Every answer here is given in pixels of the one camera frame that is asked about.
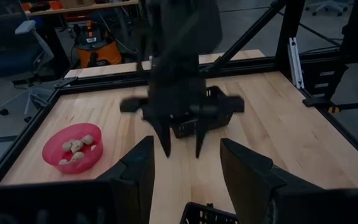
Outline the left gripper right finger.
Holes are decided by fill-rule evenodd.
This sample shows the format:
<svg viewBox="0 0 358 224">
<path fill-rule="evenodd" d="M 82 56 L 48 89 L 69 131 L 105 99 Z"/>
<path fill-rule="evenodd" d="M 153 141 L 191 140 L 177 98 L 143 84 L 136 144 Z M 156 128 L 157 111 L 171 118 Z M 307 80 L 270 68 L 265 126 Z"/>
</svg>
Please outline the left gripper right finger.
<svg viewBox="0 0 358 224">
<path fill-rule="evenodd" d="M 220 140 L 220 159 L 239 223 L 291 223 L 300 202 L 322 190 L 229 138 Z"/>
</svg>

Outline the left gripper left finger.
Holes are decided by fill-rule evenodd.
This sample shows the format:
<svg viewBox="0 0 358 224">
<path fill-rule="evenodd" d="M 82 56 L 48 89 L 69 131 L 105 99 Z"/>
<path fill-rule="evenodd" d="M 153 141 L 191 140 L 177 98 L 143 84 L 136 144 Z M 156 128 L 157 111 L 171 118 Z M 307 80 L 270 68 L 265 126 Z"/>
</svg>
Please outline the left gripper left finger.
<svg viewBox="0 0 358 224">
<path fill-rule="evenodd" d="M 105 223 L 148 223 L 155 182 L 154 137 L 146 136 L 97 180 L 108 185 Z"/>
</svg>

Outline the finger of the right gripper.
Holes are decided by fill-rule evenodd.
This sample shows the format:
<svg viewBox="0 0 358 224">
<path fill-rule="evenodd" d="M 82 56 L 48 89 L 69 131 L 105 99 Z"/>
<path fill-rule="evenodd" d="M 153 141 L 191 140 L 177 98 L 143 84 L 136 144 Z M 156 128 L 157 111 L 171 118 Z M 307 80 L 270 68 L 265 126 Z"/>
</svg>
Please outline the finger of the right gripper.
<svg viewBox="0 0 358 224">
<path fill-rule="evenodd" d="M 152 121 L 152 126 L 160 140 L 163 151 L 166 157 L 170 157 L 171 142 L 170 142 L 170 124 L 169 120 L 165 118 L 157 118 Z"/>
<path fill-rule="evenodd" d="M 199 119 L 196 126 L 196 158 L 199 158 L 204 137 L 208 131 L 208 120 Z"/>
</svg>

